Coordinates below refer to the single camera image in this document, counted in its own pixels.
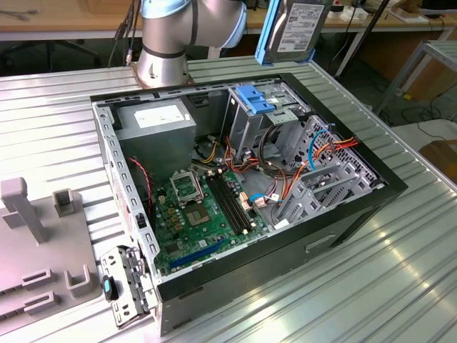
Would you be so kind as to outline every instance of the wooden desk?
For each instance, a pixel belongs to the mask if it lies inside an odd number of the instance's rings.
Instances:
[[[0,41],[30,41],[51,39],[95,39],[112,38],[124,15],[95,15],[89,12],[86,0],[1,0],[0,8],[7,9],[30,9],[37,8],[40,13],[31,15],[30,21],[18,19],[0,14]],[[247,34],[260,34],[265,20],[266,10],[257,9],[248,11],[246,24]],[[367,20],[354,20],[349,29],[357,35],[349,47],[348,53],[337,72],[339,75],[346,67],[349,56],[359,43],[363,31],[371,17]],[[323,33],[344,32],[348,22],[340,18],[328,18]],[[442,31],[438,37],[447,40],[457,26],[456,16],[446,16],[443,21],[432,19],[429,23],[407,24],[391,15],[382,16],[374,32],[376,31]],[[141,36],[141,20],[137,36]],[[210,49],[209,57],[219,57],[219,49]],[[422,63],[418,73],[420,74],[427,63]]]

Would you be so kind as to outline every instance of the sticker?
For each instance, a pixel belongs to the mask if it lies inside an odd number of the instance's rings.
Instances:
[[[278,52],[306,51],[323,8],[323,5],[293,4]]]
[[[277,202],[279,200],[279,194],[273,193],[271,195],[271,200],[273,200],[274,202]]]
[[[283,220],[281,220],[278,224],[276,224],[276,225],[274,226],[274,228],[275,228],[276,230],[279,230],[279,229],[282,229],[283,227],[286,227],[287,225],[289,225],[288,220],[287,220],[287,219],[283,219]]]
[[[135,112],[135,118],[142,129],[184,120],[177,105],[157,107],[155,109],[142,109]]]

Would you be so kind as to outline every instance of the yellow cable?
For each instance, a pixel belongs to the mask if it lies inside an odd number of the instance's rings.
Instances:
[[[352,141],[354,139],[354,137],[351,137],[350,139],[347,139],[345,141],[334,141],[333,143],[334,144],[343,144],[343,143],[347,143],[349,141]]]
[[[215,154],[216,154],[216,143],[213,144],[213,150],[211,151],[211,155],[209,155],[209,157],[207,159],[205,159],[204,161],[202,161],[201,163],[207,164],[207,163],[211,162],[213,160]]]

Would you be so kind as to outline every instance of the floor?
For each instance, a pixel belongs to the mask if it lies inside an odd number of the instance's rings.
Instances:
[[[331,62],[336,51],[341,47],[343,35],[335,36],[324,34],[316,45],[315,60],[326,70],[333,74],[338,68],[341,56]],[[14,45],[11,42],[0,42],[0,51]],[[84,46],[96,51],[101,59],[103,67],[108,66],[108,60],[113,48],[112,39],[92,39],[84,41]],[[141,50],[141,42],[135,43],[135,57]],[[223,51],[224,56],[233,56],[232,51]],[[193,47],[187,51],[188,59],[206,58],[207,49]],[[44,45],[16,52],[11,55],[13,65],[0,64],[0,76],[38,74],[48,71],[46,61],[46,48]],[[112,65],[122,65],[122,44],[119,44],[113,56]],[[94,60],[90,56],[82,55],[77,51],[68,50],[65,47],[57,46],[53,52],[53,71],[69,71],[94,68]],[[344,78],[339,81],[367,106],[376,105],[388,82],[378,75],[372,68],[357,59],[348,69]],[[437,118],[449,118],[456,112],[457,107],[457,86],[433,101],[433,114],[430,112],[430,103],[405,100],[401,96],[396,98],[387,106],[381,114],[382,120],[391,126],[400,126],[417,121],[426,121]]]

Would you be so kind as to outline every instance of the metal table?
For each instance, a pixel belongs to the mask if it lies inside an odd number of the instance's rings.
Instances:
[[[291,72],[409,186],[349,242],[167,337],[151,318],[118,331],[103,296],[0,337],[5,342],[423,342],[457,337],[456,186],[316,64],[194,61],[196,81]],[[138,89],[130,69],[0,79],[0,177],[31,198],[79,190],[94,253],[126,244],[103,169],[90,94]]]
[[[403,68],[399,71],[397,77],[389,85],[378,106],[374,109],[374,113],[381,113],[395,94],[395,91],[400,86],[401,82],[403,82],[406,76],[416,67],[418,61],[426,56],[430,59],[437,59],[457,73],[457,41],[422,41],[408,61],[406,61]]]

